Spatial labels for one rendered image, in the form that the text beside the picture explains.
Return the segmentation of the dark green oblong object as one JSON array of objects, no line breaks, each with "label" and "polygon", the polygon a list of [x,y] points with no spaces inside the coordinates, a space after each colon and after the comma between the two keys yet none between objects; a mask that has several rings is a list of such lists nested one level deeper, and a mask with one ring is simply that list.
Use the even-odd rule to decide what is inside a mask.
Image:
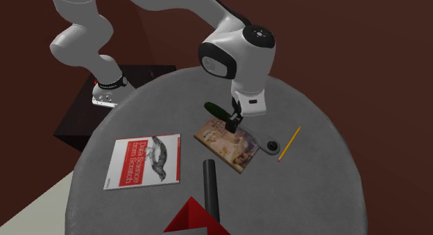
[{"label": "dark green oblong object", "polygon": [[218,105],[211,103],[211,102],[206,102],[204,104],[204,108],[212,115],[215,116],[216,118],[222,120],[222,121],[227,121],[230,117],[231,114],[227,113],[223,108],[219,107]]}]

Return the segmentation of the brown picture book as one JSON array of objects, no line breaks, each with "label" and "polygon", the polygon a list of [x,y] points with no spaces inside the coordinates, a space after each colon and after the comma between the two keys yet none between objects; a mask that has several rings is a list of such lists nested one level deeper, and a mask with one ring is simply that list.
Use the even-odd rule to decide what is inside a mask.
[{"label": "brown picture book", "polygon": [[241,174],[260,149],[256,140],[241,128],[235,133],[226,130],[226,122],[212,117],[194,138]]}]

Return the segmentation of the grey tool with black knob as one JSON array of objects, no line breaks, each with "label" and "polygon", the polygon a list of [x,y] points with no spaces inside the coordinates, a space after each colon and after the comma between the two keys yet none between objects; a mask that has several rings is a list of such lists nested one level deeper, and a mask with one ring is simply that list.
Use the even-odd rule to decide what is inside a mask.
[{"label": "grey tool with black knob", "polygon": [[280,152],[280,144],[276,139],[266,134],[254,132],[244,125],[239,125],[238,128],[249,134],[266,154],[277,155]]}]

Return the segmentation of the yellow pencil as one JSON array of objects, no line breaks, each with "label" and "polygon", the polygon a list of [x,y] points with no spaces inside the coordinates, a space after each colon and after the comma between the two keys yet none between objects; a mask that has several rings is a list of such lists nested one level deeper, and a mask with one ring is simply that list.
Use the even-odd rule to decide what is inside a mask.
[{"label": "yellow pencil", "polygon": [[288,144],[285,146],[285,149],[282,151],[282,153],[280,154],[277,162],[280,162],[282,160],[282,158],[284,157],[285,153],[288,151],[289,147],[291,146],[291,144],[293,143],[294,139],[296,138],[296,136],[298,135],[300,129],[302,128],[302,126],[300,125],[297,130],[294,132],[293,136],[291,137],[291,139],[289,140]]}]

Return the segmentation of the black cylinder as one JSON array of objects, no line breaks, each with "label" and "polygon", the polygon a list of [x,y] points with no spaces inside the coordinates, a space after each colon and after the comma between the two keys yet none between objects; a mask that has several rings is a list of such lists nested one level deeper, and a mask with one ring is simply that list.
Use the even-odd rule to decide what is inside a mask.
[{"label": "black cylinder", "polygon": [[205,210],[211,215],[211,217],[220,223],[217,174],[213,159],[206,159],[203,162],[203,184]]}]

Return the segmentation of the round grey table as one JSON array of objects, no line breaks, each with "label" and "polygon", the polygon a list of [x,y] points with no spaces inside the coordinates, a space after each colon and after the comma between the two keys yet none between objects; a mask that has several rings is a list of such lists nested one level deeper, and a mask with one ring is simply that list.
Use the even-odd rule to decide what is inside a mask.
[{"label": "round grey table", "polygon": [[[285,149],[280,162],[258,152],[241,174],[216,160],[221,224],[230,235],[366,235],[362,182],[350,151],[329,118],[302,93],[270,77],[266,114],[244,125]],[[93,132],[75,168],[65,235],[162,235],[190,197],[203,203],[203,162],[213,158],[194,134],[212,102],[231,111],[230,81],[201,67],[146,83]],[[178,184],[106,191],[114,143],[120,138],[180,134]]]}]

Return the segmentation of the red box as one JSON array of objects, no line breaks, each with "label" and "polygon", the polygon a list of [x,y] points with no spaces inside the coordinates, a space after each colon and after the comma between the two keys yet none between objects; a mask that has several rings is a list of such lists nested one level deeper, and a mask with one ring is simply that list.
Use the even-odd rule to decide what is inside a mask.
[{"label": "red box", "polygon": [[207,235],[230,235],[193,197],[190,197],[164,232],[207,228]]}]

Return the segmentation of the white and red book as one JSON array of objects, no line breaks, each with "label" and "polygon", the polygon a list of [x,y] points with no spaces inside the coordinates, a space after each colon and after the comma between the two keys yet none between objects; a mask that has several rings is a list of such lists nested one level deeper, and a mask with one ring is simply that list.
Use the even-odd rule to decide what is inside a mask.
[{"label": "white and red book", "polygon": [[104,189],[127,189],[180,182],[181,135],[117,139]]}]

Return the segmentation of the dark robot stand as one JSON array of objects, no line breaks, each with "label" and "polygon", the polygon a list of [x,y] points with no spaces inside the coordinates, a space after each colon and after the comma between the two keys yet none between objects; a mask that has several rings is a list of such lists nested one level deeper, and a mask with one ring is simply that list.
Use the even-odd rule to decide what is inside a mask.
[{"label": "dark robot stand", "polygon": [[[175,65],[120,65],[129,83],[141,87],[146,83],[176,70]],[[110,113],[111,108],[92,103],[95,77],[90,75],[74,102],[53,133],[59,140],[82,152],[93,131]]]}]

